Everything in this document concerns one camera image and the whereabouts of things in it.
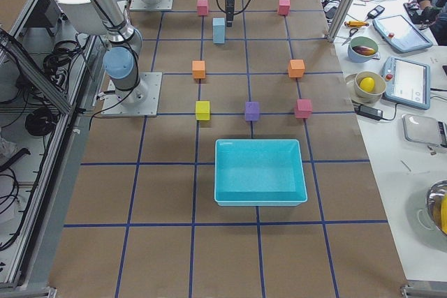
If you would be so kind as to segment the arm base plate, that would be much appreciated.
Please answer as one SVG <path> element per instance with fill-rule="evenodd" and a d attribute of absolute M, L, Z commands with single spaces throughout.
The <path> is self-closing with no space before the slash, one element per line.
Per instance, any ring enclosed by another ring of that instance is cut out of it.
<path fill-rule="evenodd" d="M 172 10 L 173 0 L 132 0 L 130 11 L 160 12 Z"/>
<path fill-rule="evenodd" d="M 161 72 L 140 73 L 140 84 L 130 96 L 123 91 L 117 91 L 112 80 L 109 80 L 108 90 L 115 92 L 105 96 L 101 115 L 104 117 L 155 117 L 158 112 L 162 79 Z"/>

